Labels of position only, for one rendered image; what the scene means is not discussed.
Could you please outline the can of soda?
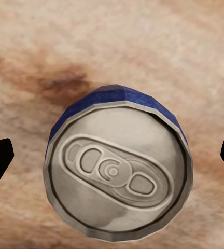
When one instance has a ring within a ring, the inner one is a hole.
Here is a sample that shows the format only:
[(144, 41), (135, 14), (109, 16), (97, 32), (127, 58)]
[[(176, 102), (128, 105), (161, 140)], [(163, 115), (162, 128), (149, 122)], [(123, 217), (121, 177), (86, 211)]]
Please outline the can of soda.
[(193, 157), (176, 116), (154, 97), (101, 86), (52, 127), (43, 179), (69, 227), (109, 243), (139, 241), (184, 210)]

